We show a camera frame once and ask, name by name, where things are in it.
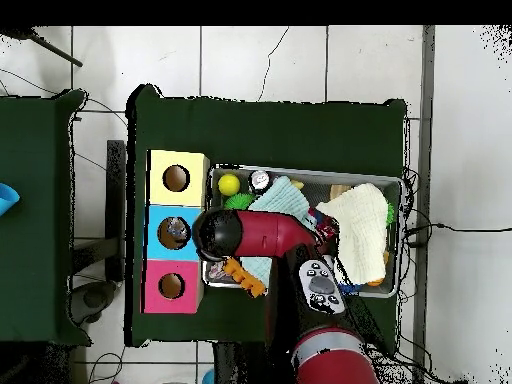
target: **metal tray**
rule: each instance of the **metal tray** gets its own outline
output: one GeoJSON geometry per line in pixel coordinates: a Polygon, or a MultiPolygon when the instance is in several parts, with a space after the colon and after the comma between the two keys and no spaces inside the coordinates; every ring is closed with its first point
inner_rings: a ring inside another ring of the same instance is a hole
{"type": "MultiPolygon", "coordinates": [[[[395,223],[388,227],[387,250],[389,252],[389,260],[386,266],[386,277],[382,284],[376,287],[364,285],[359,293],[362,297],[388,298],[393,296],[398,290],[400,280],[400,266],[402,263],[402,245],[404,239],[404,223],[403,206],[405,204],[406,188],[400,178],[360,175],[360,174],[343,174],[336,172],[322,171],[304,171],[297,169],[283,168],[263,168],[258,166],[240,166],[233,168],[232,165],[216,165],[210,169],[208,175],[208,189],[211,190],[211,196],[208,200],[207,208],[214,206],[222,206],[223,196],[217,189],[219,178],[231,173],[240,179],[240,192],[247,193],[249,190],[248,177],[252,171],[263,169],[272,175],[286,175],[290,179],[301,181],[304,187],[301,192],[304,194],[312,207],[320,202],[329,201],[331,185],[344,184],[357,186],[364,183],[372,183],[379,188],[384,197],[390,202],[395,209],[395,223]]],[[[232,279],[210,279],[208,272],[211,263],[202,262],[202,275],[205,284],[214,287],[240,288],[240,286],[232,279]]]]}

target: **orange object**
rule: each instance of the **orange object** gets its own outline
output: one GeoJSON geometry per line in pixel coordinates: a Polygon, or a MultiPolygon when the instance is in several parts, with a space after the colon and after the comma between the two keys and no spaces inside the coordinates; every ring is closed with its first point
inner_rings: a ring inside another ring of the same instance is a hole
{"type": "MultiPolygon", "coordinates": [[[[387,265],[388,264],[388,260],[389,260],[389,252],[384,252],[384,263],[387,265]]],[[[376,286],[379,286],[380,284],[382,284],[382,282],[384,281],[384,278],[381,278],[380,280],[375,280],[375,281],[370,281],[368,283],[368,285],[370,287],[376,287],[376,286]]]]}
{"type": "Polygon", "coordinates": [[[222,269],[226,274],[231,275],[233,280],[240,283],[242,288],[250,290],[252,297],[265,293],[265,285],[243,269],[236,259],[228,258],[222,269]]]}

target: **green table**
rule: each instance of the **green table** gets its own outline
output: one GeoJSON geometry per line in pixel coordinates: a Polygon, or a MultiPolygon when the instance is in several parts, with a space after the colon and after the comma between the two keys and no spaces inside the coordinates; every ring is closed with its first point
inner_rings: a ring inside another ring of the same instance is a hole
{"type": "Polygon", "coordinates": [[[21,196],[0,216],[0,341],[89,344],[67,310],[69,124],[84,95],[0,98],[0,182],[21,196]]]}
{"type": "MultiPolygon", "coordinates": [[[[134,211],[126,224],[128,344],[140,345],[146,339],[264,340],[264,299],[250,299],[242,290],[206,287],[194,315],[140,313],[148,149],[200,152],[211,163],[402,175],[405,103],[401,100],[366,105],[166,99],[152,85],[141,85],[128,100],[127,116],[127,207],[134,211]]],[[[353,297],[349,307],[366,340],[392,352],[396,296],[353,297]]]]}

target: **circular hole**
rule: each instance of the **circular hole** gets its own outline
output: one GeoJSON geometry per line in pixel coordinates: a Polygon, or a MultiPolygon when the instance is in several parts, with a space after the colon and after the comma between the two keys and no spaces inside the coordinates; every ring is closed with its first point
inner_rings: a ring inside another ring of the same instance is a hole
{"type": "Polygon", "coordinates": [[[178,274],[167,274],[160,278],[158,290],[167,299],[177,299],[185,291],[185,281],[178,274]]]}
{"type": "Polygon", "coordinates": [[[181,165],[172,165],[163,175],[164,186],[169,191],[180,192],[185,190],[190,183],[190,174],[181,165]]]}
{"type": "Polygon", "coordinates": [[[190,227],[183,218],[165,218],[158,226],[158,240],[167,249],[177,250],[185,247],[190,235],[190,227]]]}

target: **wooden block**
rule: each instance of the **wooden block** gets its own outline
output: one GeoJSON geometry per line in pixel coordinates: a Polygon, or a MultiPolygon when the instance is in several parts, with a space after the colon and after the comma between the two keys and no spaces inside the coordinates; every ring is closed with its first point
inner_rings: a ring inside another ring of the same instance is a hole
{"type": "Polygon", "coordinates": [[[198,262],[148,260],[141,312],[195,314],[203,297],[203,288],[198,262]]]}
{"type": "Polygon", "coordinates": [[[178,218],[186,223],[190,233],[192,224],[200,213],[200,208],[149,206],[147,259],[199,261],[192,239],[189,237],[186,243],[173,246],[172,233],[167,229],[170,223],[169,219],[178,218]]]}
{"type": "Polygon", "coordinates": [[[205,155],[151,150],[150,158],[150,204],[204,208],[210,166],[205,155]]]}

